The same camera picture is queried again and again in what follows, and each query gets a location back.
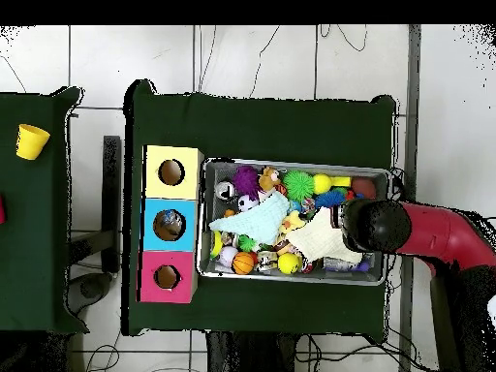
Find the pink block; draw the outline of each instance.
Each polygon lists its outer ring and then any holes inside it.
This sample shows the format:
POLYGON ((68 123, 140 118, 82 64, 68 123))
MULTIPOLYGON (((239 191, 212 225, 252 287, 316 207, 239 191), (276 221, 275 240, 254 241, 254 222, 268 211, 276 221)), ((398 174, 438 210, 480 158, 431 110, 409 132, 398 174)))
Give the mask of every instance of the pink block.
POLYGON ((144 251, 141 269, 141 302, 171 302, 187 304, 191 302, 194 286, 195 254, 181 251, 144 251), (172 265, 181 280, 172 290, 160 288, 154 279, 155 271, 161 265, 172 265))

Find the dark green tabletop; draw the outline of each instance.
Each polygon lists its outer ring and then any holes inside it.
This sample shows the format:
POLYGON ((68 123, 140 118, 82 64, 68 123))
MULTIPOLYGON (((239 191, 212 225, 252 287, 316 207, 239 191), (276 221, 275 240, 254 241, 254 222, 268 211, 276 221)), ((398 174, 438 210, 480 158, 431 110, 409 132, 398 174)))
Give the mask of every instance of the dark green tabletop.
POLYGON ((50 96, 0 93, 0 329, 77 332, 84 324, 65 308, 68 261, 66 115, 79 98, 72 87, 50 96), (16 156, 19 124, 50 133, 34 161, 16 156))
POLYGON ((384 285, 200 277, 191 304, 145 303, 136 302, 136 267, 140 153, 144 144, 196 147, 205 157, 388 169, 394 112, 394 101, 389 96, 369 103, 154 95, 149 82, 142 81, 135 82, 128 90, 125 111, 125 191, 128 193, 132 183, 132 201, 124 214, 124 253, 131 252, 131 269, 123 278, 123 287, 129 291, 127 295, 123 292, 125 329, 128 326, 131 333, 145 327, 363 332, 377 340, 382 338, 384 285), (129 174, 131 161, 132 175, 129 174))

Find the red toy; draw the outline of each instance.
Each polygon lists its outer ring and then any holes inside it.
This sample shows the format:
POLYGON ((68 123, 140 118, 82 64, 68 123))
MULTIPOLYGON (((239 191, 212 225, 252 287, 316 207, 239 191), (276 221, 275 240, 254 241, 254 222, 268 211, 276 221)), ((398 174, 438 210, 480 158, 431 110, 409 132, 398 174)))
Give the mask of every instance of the red toy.
POLYGON ((5 218, 5 210, 4 210, 4 204, 2 202, 2 196, 0 196, 0 224, 3 224, 7 221, 5 218))

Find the yellow block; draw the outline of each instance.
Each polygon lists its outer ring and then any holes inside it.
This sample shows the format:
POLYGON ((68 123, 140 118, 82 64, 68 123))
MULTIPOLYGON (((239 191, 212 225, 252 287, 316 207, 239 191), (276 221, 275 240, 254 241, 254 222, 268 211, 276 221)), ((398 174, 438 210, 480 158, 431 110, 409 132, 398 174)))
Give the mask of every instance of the yellow block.
POLYGON ((197 148, 148 145, 146 147, 146 188, 147 198, 170 200, 197 200, 200 186, 200 169, 203 155, 197 148), (179 165, 181 179, 175 185, 168 185, 161 179, 161 169, 167 165, 179 165))

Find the small figurine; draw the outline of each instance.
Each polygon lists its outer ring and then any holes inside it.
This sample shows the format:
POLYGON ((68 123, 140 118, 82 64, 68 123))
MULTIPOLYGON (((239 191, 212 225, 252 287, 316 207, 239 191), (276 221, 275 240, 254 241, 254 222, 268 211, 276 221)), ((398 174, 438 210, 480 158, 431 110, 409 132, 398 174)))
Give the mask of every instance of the small figurine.
POLYGON ((277 268, 277 254, 272 251, 261 251, 257 254, 258 263, 255 269, 258 272, 269 271, 277 268))
POLYGON ((239 197, 239 200, 237 201, 237 206, 239 207, 239 211, 241 212, 248 211, 258 204, 258 200, 251 200, 250 196, 248 196, 247 194, 239 197))
POLYGON ((215 186, 215 197, 223 202, 232 202, 236 197, 236 190, 230 181, 221 181, 215 186))
POLYGON ((265 167, 259 178, 259 185, 264 191, 270 191, 275 185, 281 184, 279 171, 272 167, 265 167))

